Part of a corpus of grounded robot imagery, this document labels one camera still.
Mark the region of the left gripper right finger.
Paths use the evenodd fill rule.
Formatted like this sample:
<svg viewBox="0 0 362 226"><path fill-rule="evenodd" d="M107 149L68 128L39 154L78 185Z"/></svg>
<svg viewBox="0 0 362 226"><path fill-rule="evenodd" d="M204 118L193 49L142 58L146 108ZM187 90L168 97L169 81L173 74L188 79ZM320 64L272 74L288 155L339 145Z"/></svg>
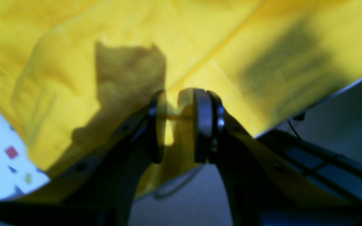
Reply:
<svg viewBox="0 0 362 226"><path fill-rule="evenodd" d="M254 139L219 96L193 90L195 162L214 164L235 226L362 226L362 202L337 198Z"/></svg>

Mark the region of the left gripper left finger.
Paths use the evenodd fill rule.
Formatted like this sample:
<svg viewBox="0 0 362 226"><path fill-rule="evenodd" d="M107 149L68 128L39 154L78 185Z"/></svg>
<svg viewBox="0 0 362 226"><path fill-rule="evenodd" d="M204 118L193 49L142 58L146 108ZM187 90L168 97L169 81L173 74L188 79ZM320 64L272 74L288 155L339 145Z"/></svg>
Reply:
<svg viewBox="0 0 362 226"><path fill-rule="evenodd" d="M9 226L126 226L138 183L151 164L163 160L165 91L129 117L109 139L96 163L84 158L66 175L89 173L60 203L0 201L0 223Z"/></svg>

